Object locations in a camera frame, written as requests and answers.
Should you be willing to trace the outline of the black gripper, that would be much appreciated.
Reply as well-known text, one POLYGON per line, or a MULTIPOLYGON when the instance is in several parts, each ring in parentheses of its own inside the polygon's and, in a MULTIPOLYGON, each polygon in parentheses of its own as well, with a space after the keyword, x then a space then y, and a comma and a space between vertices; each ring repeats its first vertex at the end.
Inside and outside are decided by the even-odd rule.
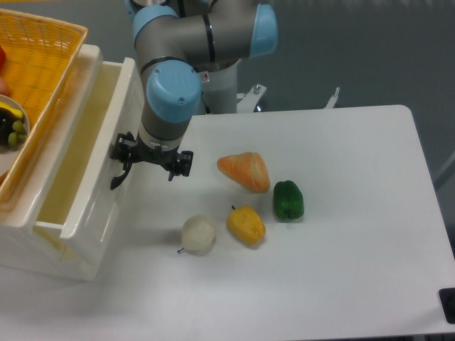
POLYGON ((162 166, 168 171, 168 180, 173 180, 176 176, 188 177, 193 163, 192 151, 178 153, 177 150, 163 150, 157 145, 150 147, 140 136, 135 139, 132 132, 128 131, 126 134, 117 134, 109 157, 120 162, 123 171, 131 164, 139 162, 162 166))

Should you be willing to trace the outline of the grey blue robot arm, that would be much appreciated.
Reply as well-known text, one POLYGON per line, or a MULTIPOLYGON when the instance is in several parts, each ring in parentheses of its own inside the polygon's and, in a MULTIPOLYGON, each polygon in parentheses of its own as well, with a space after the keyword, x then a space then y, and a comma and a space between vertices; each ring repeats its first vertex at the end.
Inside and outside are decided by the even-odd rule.
POLYGON ((111 159, 122 164, 113 189, 134 163, 147 162, 188 176, 192 151, 179 151, 191 118, 205 109, 198 67, 256 58, 275 51, 278 23, 269 4, 206 1, 189 15, 184 1, 126 1, 144 93, 138 133, 118 134, 111 159))

